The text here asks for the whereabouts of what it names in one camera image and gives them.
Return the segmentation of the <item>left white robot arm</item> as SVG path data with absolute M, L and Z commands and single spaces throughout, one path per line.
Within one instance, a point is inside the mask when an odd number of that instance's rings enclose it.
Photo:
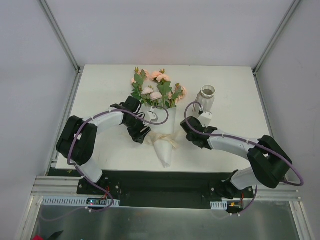
M 135 143 L 142 144 L 151 131 L 148 126 L 157 120 L 153 110 L 139 113 L 142 104 L 132 96 L 125 102 L 112 104 L 108 110 L 92 117 L 71 116 L 57 141 L 56 150 L 87 178 L 88 188 L 99 195 L 105 191 L 103 171 L 93 159 L 97 135 L 106 130 L 124 125 Z

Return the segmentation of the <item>cream printed ribbon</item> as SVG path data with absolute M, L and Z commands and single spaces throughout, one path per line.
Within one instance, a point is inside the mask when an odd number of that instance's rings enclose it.
M 179 144 L 177 142 L 177 138 L 182 134 L 182 131 L 175 131 L 171 134 L 165 134 L 165 133 L 157 133 L 154 131 L 151 131 L 147 134 L 147 137 L 145 138 L 147 145 L 154 145 L 158 141 L 165 141 L 169 143 L 174 149 L 177 149 L 179 147 Z

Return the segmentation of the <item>pink flower bouquet white wrap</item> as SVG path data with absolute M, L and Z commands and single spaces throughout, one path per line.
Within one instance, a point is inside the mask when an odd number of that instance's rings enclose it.
M 141 102 L 144 114 L 147 108 L 155 108 L 158 121 L 150 126 L 151 131 L 159 134 L 174 133 L 178 103 L 187 94 L 185 87 L 178 82 L 172 82 L 164 68 L 149 73 L 139 67 L 134 68 L 131 86 L 131 96 Z M 162 166 L 170 167 L 174 148 L 162 140 L 157 141 L 153 147 Z

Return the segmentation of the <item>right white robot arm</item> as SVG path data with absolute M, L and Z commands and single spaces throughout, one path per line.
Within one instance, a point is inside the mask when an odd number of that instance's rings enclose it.
M 292 167 L 290 158 L 269 135 L 246 140 L 216 127 L 204 127 L 193 116 L 184 119 L 180 126 L 186 133 L 186 139 L 195 146 L 227 152 L 250 163 L 250 167 L 233 171 L 214 187 L 215 193 L 223 198 L 233 199 L 253 185 L 275 189 Z

